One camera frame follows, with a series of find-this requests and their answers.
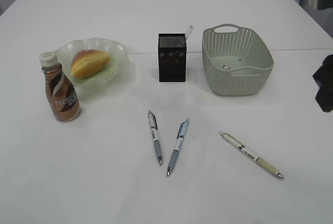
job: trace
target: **bread roll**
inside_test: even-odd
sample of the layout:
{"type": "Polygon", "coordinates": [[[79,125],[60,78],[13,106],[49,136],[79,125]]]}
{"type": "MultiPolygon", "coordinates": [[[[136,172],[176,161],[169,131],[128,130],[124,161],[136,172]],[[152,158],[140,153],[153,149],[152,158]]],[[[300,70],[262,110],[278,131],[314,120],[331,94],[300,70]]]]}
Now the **bread roll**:
{"type": "Polygon", "coordinates": [[[71,75],[77,79],[86,78],[103,69],[109,60],[110,56],[103,51],[94,49],[80,51],[73,58],[71,75]]]}

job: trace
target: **ballpoint pen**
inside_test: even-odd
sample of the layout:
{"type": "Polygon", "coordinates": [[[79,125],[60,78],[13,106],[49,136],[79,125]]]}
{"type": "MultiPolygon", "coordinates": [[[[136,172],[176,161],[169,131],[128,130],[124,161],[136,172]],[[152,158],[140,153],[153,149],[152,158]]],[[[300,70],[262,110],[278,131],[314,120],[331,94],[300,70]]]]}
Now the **ballpoint pen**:
{"type": "Polygon", "coordinates": [[[163,162],[162,151],[161,151],[160,141],[159,141],[159,138],[157,135],[156,118],[155,118],[155,115],[150,110],[148,111],[148,121],[149,121],[149,125],[150,125],[152,141],[154,143],[156,157],[157,157],[159,164],[162,165],[162,162],[163,162]]]}
{"type": "Polygon", "coordinates": [[[188,124],[189,124],[189,119],[186,118],[186,120],[181,124],[179,131],[178,131],[178,135],[177,135],[177,141],[176,141],[176,145],[175,148],[173,149],[169,164],[168,164],[168,176],[171,175],[173,169],[175,168],[177,159],[178,159],[178,155],[181,151],[183,142],[184,142],[184,137],[186,135],[187,129],[188,129],[188,124]]]}
{"type": "Polygon", "coordinates": [[[222,136],[223,139],[225,139],[228,143],[230,143],[232,146],[237,148],[239,151],[241,151],[243,154],[245,154],[247,157],[249,157],[251,160],[253,160],[255,163],[257,163],[260,167],[265,169],[270,174],[274,175],[278,179],[284,179],[284,176],[271,164],[266,162],[264,159],[260,158],[258,155],[256,155],[254,152],[247,149],[242,143],[237,141],[234,137],[227,133],[223,133],[222,131],[219,131],[219,134],[222,136]]]}

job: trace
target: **coffee bottle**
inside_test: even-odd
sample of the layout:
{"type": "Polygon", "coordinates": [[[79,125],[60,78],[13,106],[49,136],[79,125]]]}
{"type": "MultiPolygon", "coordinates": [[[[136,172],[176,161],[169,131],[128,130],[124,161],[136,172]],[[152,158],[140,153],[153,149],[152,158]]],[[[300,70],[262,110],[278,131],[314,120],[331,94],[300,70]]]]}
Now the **coffee bottle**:
{"type": "Polygon", "coordinates": [[[45,75],[46,98],[58,121],[71,121],[80,113],[79,100],[73,84],[62,72],[54,52],[40,55],[42,72],[45,75]]]}

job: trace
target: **white cap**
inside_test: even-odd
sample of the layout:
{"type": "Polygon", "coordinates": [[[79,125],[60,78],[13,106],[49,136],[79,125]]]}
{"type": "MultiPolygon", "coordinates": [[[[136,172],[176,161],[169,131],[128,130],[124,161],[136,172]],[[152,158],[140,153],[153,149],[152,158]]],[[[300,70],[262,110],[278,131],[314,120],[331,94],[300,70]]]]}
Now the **white cap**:
{"type": "Polygon", "coordinates": [[[40,55],[42,67],[52,67],[58,64],[58,57],[53,51],[44,52],[40,55]]]}

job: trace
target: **basket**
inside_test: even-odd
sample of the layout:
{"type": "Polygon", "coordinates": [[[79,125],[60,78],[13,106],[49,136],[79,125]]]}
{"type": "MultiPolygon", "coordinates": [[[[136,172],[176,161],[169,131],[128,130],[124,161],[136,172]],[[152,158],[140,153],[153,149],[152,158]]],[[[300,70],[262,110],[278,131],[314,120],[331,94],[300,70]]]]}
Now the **basket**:
{"type": "Polygon", "coordinates": [[[223,24],[206,29],[202,36],[202,61],[212,90],[218,95],[257,94],[274,66],[261,38],[251,29],[223,24]],[[217,33],[221,27],[235,32],[217,33]]]}

